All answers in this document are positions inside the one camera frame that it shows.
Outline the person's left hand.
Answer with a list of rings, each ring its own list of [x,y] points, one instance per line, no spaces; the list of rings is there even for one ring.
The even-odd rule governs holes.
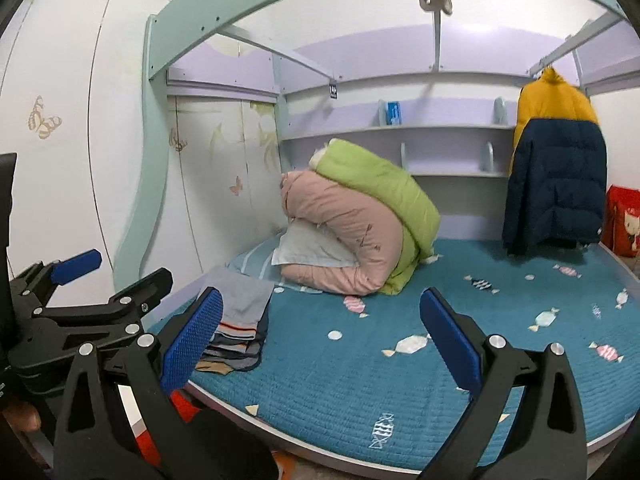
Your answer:
[[[3,417],[16,431],[29,434],[40,429],[41,418],[37,410],[28,403],[10,404],[2,411]]]

